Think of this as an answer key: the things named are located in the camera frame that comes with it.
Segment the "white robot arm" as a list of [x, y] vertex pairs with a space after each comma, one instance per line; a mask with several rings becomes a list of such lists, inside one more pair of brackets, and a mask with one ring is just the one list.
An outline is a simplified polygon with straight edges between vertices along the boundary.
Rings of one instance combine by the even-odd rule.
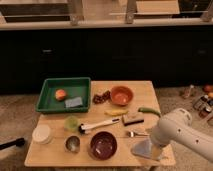
[[175, 141], [213, 163], [213, 137], [191, 127], [192, 115], [177, 108], [162, 116], [152, 128], [150, 140], [153, 145], [164, 148]]

